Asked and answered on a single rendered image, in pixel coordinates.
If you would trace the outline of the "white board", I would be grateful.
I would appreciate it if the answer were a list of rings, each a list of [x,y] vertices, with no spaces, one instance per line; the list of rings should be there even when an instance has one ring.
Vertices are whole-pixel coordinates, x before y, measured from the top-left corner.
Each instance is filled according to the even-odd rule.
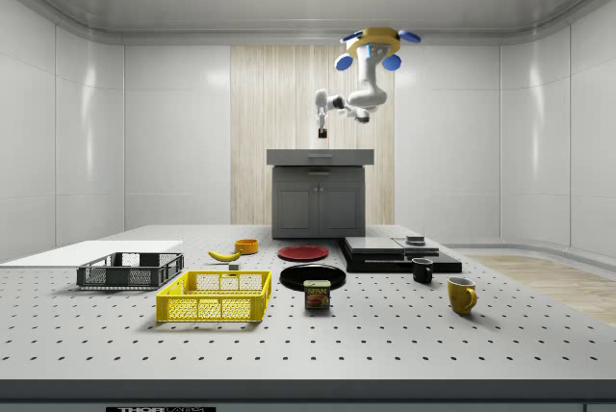
[[[85,241],[0,264],[0,267],[79,267],[114,252],[165,252],[182,241]]]

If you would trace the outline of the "white cabinet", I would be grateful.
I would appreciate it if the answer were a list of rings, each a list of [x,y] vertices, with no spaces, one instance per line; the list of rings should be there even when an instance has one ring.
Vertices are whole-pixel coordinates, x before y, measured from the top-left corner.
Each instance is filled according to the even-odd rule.
[[[363,236],[365,199],[362,167],[274,167],[272,236]]]

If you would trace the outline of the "red plate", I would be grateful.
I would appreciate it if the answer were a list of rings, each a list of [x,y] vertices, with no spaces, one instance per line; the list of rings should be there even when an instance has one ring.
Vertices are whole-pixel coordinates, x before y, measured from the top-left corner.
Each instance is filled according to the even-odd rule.
[[[324,259],[329,250],[318,245],[293,245],[281,248],[277,255],[279,258],[294,262],[310,262]]]

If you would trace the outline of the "black mug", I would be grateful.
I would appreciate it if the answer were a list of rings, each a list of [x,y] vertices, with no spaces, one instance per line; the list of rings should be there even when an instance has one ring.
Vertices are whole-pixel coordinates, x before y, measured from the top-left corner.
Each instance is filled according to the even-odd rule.
[[[429,284],[433,277],[433,261],[428,258],[413,258],[413,278],[416,282]]]

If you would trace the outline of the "yellow mug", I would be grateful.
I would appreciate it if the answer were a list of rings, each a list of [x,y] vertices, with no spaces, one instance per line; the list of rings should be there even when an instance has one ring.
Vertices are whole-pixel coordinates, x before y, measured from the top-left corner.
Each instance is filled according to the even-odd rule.
[[[475,283],[464,277],[450,277],[447,282],[451,309],[460,315],[469,315],[477,303]]]

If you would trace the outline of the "yellow basket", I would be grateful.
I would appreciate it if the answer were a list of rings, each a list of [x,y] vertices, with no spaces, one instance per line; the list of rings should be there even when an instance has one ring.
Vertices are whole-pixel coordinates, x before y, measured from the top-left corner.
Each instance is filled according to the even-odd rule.
[[[259,322],[271,294],[269,270],[187,270],[156,294],[159,322]]]

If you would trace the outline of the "dark grey basket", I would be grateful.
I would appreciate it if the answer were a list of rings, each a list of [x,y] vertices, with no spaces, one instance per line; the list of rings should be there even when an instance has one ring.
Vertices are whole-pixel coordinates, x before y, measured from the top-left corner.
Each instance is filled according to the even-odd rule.
[[[96,289],[159,288],[184,268],[184,255],[115,252],[77,269],[77,285]]]

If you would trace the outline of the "black plate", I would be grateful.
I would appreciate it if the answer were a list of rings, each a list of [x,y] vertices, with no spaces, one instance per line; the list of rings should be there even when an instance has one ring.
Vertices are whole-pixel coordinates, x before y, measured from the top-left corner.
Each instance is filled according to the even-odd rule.
[[[346,273],[329,265],[305,264],[292,266],[280,272],[280,282],[287,288],[302,291],[305,280],[328,280],[331,289],[342,287],[346,282]]]

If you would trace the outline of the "drone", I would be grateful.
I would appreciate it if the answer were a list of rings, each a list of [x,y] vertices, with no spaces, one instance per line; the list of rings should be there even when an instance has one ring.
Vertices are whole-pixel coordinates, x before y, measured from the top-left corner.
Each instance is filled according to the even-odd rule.
[[[397,55],[400,49],[400,41],[419,43],[421,38],[406,30],[396,30],[390,27],[371,27],[362,29],[340,39],[340,43],[346,46],[346,53],[336,59],[335,67],[338,70],[349,68],[355,59],[358,59],[358,50],[366,45],[383,46],[385,56],[382,65],[387,70],[397,70],[401,65],[401,59]]]

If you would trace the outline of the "white drawer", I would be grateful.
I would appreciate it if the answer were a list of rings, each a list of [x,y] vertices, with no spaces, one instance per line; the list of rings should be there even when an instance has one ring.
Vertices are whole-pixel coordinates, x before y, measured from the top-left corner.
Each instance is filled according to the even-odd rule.
[[[374,164],[373,149],[268,149],[267,164],[279,167],[360,167]]]

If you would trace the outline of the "flat-sided can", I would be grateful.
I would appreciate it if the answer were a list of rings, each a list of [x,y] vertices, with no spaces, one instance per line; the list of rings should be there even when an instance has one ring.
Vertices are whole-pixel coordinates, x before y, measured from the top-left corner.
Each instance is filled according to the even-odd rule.
[[[328,309],[330,307],[331,282],[329,280],[305,280],[303,287],[307,309]]]

